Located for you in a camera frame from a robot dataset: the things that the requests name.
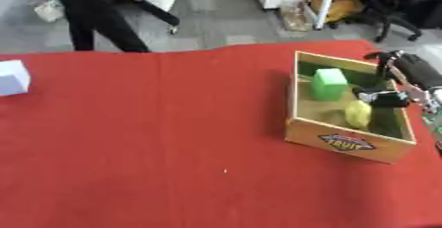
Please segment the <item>floor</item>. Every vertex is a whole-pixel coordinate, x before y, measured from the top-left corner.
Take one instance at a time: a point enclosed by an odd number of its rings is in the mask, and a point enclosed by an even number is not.
[[[47,24],[33,8],[45,0],[0,0],[0,53],[52,52],[72,50],[67,24]],[[179,32],[168,35],[168,26],[133,6],[120,6],[134,30],[154,51],[206,49],[227,44],[262,43],[317,39],[372,39],[376,29],[365,25],[341,25],[337,30],[287,32],[275,11],[264,11],[258,0],[178,0],[172,12],[182,20]],[[378,44],[385,50],[404,49],[428,58],[442,71],[442,31],[424,31],[418,42],[408,42],[407,33],[394,28]],[[118,51],[106,39],[97,37],[97,50]]]

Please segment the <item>person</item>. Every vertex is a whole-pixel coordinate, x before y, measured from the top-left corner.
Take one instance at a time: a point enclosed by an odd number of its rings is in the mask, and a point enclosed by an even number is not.
[[[59,0],[75,50],[94,50],[94,31],[126,52],[149,52],[111,0]]]

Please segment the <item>red tablecloth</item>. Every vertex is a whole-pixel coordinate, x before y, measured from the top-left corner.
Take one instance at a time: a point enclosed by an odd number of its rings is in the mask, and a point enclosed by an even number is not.
[[[417,110],[418,145],[396,165],[283,141],[294,51],[373,49],[1,55],[33,83],[0,99],[0,227],[442,225],[442,160]]]

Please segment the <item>wooden tray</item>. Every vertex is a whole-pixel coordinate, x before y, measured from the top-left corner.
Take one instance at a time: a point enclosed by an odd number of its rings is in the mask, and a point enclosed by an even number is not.
[[[339,68],[348,80],[350,87],[339,101],[313,99],[310,80],[321,68]],[[382,85],[375,72],[375,64],[297,51],[289,90],[286,140],[387,163],[398,160],[415,145],[405,110],[374,109],[366,129],[352,129],[345,121],[344,109],[356,100],[351,87]],[[385,86],[397,89],[394,82]]]

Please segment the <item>green cube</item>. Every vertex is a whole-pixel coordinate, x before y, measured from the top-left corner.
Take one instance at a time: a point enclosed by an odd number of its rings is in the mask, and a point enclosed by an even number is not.
[[[313,96],[319,101],[337,101],[347,86],[340,69],[318,69],[312,81]]]

